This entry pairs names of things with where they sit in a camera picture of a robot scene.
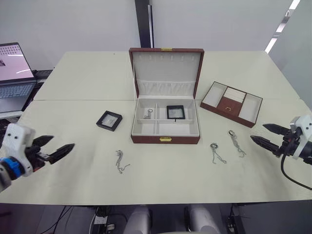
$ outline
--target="brown leather jewelry box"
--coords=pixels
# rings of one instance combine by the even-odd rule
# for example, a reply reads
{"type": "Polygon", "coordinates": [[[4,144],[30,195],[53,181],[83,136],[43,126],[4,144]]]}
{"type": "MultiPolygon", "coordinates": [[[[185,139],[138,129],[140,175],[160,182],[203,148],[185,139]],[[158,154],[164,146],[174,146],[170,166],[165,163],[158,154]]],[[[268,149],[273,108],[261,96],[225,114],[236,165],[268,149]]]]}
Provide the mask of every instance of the brown leather jewelry box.
{"type": "Polygon", "coordinates": [[[200,107],[252,128],[261,103],[261,97],[214,82],[200,107]]]}
{"type": "Polygon", "coordinates": [[[195,95],[202,49],[130,48],[136,86],[133,143],[197,144],[195,95]],[[183,106],[184,119],[168,119],[167,106],[183,106]]]}

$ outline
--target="silver necklace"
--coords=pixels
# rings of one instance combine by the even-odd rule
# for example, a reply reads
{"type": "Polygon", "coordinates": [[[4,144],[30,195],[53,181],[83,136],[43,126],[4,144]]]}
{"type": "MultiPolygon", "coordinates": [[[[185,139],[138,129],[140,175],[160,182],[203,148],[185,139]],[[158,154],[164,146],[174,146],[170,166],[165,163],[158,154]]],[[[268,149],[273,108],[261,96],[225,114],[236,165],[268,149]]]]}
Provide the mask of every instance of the silver necklace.
{"type": "Polygon", "coordinates": [[[122,160],[123,152],[122,152],[121,150],[116,150],[115,153],[116,153],[116,156],[119,157],[118,160],[117,160],[117,162],[116,162],[116,166],[117,166],[117,169],[119,170],[119,173],[122,174],[123,171],[125,170],[125,168],[126,168],[127,166],[130,166],[130,164],[124,166],[123,168],[120,167],[120,162],[121,162],[121,160],[122,160]]]}
{"type": "Polygon", "coordinates": [[[223,159],[220,157],[220,155],[218,155],[218,153],[216,152],[216,150],[217,150],[218,147],[219,147],[219,146],[218,146],[216,143],[212,143],[212,144],[210,145],[210,148],[212,149],[212,151],[213,151],[213,156],[214,156],[214,158],[213,158],[213,163],[216,164],[216,163],[215,163],[215,155],[216,155],[216,157],[217,157],[221,162],[226,163],[226,161],[223,160],[223,159]]]}
{"type": "Polygon", "coordinates": [[[242,155],[240,157],[244,157],[246,155],[246,153],[239,147],[238,142],[237,142],[237,136],[235,134],[234,131],[230,130],[229,131],[229,135],[233,141],[234,146],[237,148],[237,151],[239,151],[240,153],[242,153],[242,155]]]}

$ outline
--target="white wall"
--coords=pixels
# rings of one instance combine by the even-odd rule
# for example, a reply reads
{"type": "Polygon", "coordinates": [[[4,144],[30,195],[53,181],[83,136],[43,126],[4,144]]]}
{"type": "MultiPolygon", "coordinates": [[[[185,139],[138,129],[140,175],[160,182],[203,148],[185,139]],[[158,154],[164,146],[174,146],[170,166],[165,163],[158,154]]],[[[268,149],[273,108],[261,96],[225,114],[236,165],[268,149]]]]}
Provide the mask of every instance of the white wall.
{"type": "Polygon", "coordinates": [[[300,1],[269,55],[312,109],[311,4],[311,0],[300,1]]]}
{"type": "Polygon", "coordinates": [[[0,0],[0,43],[19,42],[32,69],[66,51],[140,47],[134,0],[0,0]]]}
{"type": "Polygon", "coordinates": [[[292,0],[153,0],[155,47],[265,50],[292,0]]]}

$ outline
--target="laptop keyboard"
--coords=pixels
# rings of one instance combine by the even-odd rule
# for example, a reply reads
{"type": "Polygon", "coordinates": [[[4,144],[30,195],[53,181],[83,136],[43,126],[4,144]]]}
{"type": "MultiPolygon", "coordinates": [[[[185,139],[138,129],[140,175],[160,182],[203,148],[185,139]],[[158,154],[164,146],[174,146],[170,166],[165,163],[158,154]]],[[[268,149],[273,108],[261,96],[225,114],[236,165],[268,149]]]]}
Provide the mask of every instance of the laptop keyboard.
{"type": "Polygon", "coordinates": [[[13,98],[28,95],[32,84],[0,87],[0,98],[13,98]]]}

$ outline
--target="laptop screen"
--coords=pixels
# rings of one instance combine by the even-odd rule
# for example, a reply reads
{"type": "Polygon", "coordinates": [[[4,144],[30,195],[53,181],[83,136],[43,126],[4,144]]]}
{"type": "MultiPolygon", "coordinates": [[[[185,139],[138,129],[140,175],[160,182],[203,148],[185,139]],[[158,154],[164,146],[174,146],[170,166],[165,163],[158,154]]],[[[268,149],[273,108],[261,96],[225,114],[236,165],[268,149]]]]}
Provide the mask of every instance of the laptop screen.
{"type": "Polygon", "coordinates": [[[0,45],[0,82],[33,77],[18,43],[0,45]]]}

